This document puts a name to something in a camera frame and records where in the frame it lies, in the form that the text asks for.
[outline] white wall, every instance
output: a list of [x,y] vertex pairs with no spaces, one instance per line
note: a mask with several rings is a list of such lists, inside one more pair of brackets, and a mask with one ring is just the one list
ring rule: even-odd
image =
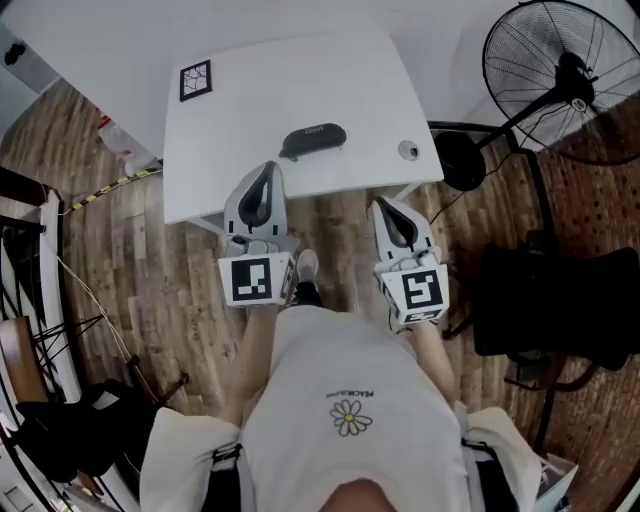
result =
[[0,66],[0,140],[36,98],[35,92]]
[[[634,33],[625,0],[582,0]],[[499,124],[482,45],[515,0],[20,0],[7,26],[152,153],[174,64],[252,42],[376,26],[392,34],[425,115]]]

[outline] black fan stand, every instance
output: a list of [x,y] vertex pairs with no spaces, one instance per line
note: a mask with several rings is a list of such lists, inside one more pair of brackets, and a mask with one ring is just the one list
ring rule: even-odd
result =
[[437,135],[434,142],[442,164],[445,183],[463,192],[479,187],[486,174],[486,166],[480,150],[544,107],[567,103],[578,112],[591,109],[596,115],[599,114],[599,110],[593,105],[595,90],[592,84],[597,77],[589,78],[588,71],[580,57],[566,52],[562,54],[556,66],[555,87],[531,102],[481,141],[473,142],[468,135],[454,131]]

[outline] white box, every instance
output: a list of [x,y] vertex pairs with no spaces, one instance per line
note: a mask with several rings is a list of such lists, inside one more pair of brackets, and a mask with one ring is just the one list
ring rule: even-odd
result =
[[376,275],[398,325],[436,320],[449,308],[446,265]]
[[295,268],[290,252],[220,258],[218,265],[228,306],[286,302]]

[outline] black chair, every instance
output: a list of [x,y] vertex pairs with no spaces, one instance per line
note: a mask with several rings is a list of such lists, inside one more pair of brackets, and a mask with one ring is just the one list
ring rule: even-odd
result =
[[140,391],[114,380],[91,386],[77,403],[20,402],[25,420],[12,433],[33,464],[55,482],[82,472],[102,476],[114,464],[137,496],[155,415]]
[[573,261],[529,246],[488,245],[472,315],[445,338],[473,324],[482,356],[560,352],[591,360],[592,375],[597,366],[615,371],[640,352],[639,290],[640,263],[631,248]]

